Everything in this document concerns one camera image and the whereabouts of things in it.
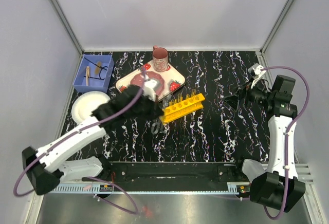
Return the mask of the yellow plastic test tube rack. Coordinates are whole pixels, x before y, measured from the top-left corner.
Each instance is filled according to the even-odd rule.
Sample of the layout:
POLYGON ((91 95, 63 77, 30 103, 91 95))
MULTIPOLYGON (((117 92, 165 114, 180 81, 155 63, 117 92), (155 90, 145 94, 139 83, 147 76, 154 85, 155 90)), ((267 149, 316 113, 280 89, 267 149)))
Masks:
POLYGON ((168 124, 179 118, 187 116, 199 109, 204 108, 202 101, 205 100, 203 94, 197 94, 188 99, 177 102, 173 105, 166 107, 163 112, 163 116, 160 117, 160 120, 163 124, 168 124))

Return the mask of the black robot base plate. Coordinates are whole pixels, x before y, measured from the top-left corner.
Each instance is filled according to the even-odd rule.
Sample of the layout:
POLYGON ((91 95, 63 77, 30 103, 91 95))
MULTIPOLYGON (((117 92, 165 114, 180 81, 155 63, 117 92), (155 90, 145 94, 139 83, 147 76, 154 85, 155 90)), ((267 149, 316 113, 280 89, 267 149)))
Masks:
POLYGON ((247 177, 233 163, 224 162, 112 162, 97 176, 102 180, 122 183, 175 182, 184 185, 232 183, 250 185, 247 177))

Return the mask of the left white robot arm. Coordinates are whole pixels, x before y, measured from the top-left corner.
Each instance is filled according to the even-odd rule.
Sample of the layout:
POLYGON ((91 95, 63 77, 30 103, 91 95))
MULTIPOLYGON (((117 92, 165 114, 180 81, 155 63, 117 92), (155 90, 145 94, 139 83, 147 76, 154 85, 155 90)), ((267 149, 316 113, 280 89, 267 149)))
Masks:
POLYGON ((25 148, 22 151, 23 172, 20 176, 28 177, 37 195, 51 192, 66 180, 97 177, 105 181, 111 175, 111 168, 98 157, 93 157, 93 162, 67 162, 67 159, 108 134, 118 121, 136 117, 153 120, 162 115, 158 96, 151 87, 130 85, 118 96, 100 104, 90 116, 56 141, 38 149, 31 146, 25 148))

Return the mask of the test tube brush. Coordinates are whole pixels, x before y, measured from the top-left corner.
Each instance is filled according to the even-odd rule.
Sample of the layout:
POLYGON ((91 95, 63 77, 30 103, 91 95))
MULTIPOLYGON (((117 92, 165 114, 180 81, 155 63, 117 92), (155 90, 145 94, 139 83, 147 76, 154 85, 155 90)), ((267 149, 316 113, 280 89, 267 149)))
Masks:
POLYGON ((89 79, 93 80, 105 80, 106 73, 108 70, 108 65, 102 61, 92 61, 89 58, 84 57, 84 62, 86 63, 86 67, 90 66, 90 77, 89 79))

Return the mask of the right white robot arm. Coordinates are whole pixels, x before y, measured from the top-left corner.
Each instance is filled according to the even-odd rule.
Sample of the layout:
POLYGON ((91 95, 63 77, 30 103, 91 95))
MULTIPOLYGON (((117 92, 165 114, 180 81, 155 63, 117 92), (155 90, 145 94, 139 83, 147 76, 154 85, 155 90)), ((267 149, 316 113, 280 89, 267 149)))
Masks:
POLYGON ((249 180, 249 199, 265 207, 288 213, 304 195, 306 186, 298 180, 294 157, 294 131, 298 109, 291 104, 295 79, 278 75, 270 91, 260 90, 252 81, 224 98, 234 110, 255 103, 265 110, 270 133, 267 168, 261 162, 242 158, 233 168, 239 181, 249 180))

